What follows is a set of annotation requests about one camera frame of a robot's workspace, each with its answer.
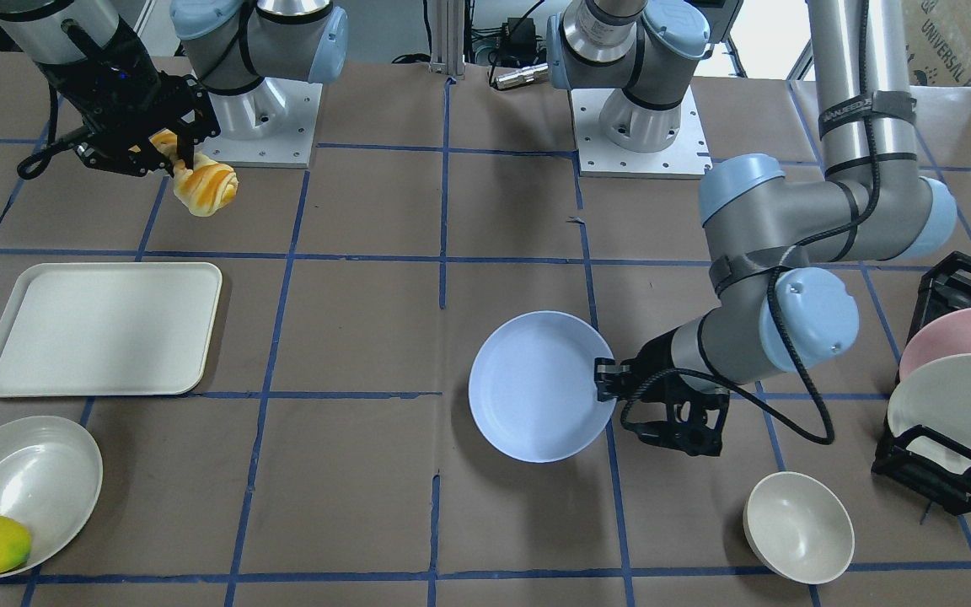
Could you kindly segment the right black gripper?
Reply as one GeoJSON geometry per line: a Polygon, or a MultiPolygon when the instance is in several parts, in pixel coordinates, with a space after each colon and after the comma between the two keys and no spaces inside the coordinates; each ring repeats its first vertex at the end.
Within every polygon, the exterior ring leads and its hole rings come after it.
{"type": "Polygon", "coordinates": [[[194,146],[220,133],[208,92],[191,74],[173,76],[155,68],[138,38],[111,38],[98,45],[83,38],[60,39],[43,51],[43,74],[69,100],[82,126],[47,141],[43,162],[76,151],[89,168],[144,176],[165,169],[169,158],[149,141],[162,130],[176,134],[174,150],[194,169],[194,146]]]}

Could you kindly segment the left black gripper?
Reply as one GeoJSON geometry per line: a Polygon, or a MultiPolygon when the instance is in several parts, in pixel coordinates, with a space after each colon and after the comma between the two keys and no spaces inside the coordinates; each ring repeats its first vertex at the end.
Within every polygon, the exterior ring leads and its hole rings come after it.
{"type": "Polygon", "coordinates": [[[689,456],[720,456],[729,397],[689,387],[689,369],[679,368],[672,358],[675,334],[671,330],[652,339],[635,357],[620,364],[613,358],[596,358],[597,401],[618,399],[623,405],[620,425],[644,444],[689,456]],[[631,407],[640,402],[663,404],[664,418],[633,422],[631,407]]]}

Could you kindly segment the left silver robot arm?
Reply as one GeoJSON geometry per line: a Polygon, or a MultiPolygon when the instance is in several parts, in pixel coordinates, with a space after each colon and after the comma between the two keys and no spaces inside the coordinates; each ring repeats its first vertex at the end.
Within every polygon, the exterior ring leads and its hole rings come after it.
{"type": "MultiPolygon", "coordinates": [[[[731,395],[797,373],[820,415],[820,434],[770,405],[768,415],[829,445],[831,415],[809,370],[847,351],[859,331],[837,261],[900,261],[936,252],[958,207],[947,186],[920,175],[916,99],[909,88],[898,1],[809,1],[820,181],[794,183],[777,158],[749,153],[699,181],[700,223],[718,307],[616,363],[597,360],[602,400],[644,444],[717,456],[731,395]]],[[[711,26],[686,1],[571,1],[548,22],[546,56],[557,89],[608,89],[600,124],[637,153],[667,148],[711,26]]]]}

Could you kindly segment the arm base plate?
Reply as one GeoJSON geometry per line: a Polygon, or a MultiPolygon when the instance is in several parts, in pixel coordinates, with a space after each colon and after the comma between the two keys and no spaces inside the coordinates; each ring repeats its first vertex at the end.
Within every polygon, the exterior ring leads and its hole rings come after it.
{"type": "Polygon", "coordinates": [[[662,111],[633,105],[620,89],[575,89],[570,100],[582,176],[698,180],[713,168],[691,89],[662,111]]]}
{"type": "Polygon", "coordinates": [[[266,79],[236,96],[211,95],[220,134],[199,146],[233,168],[307,169],[324,85],[266,79]]]}

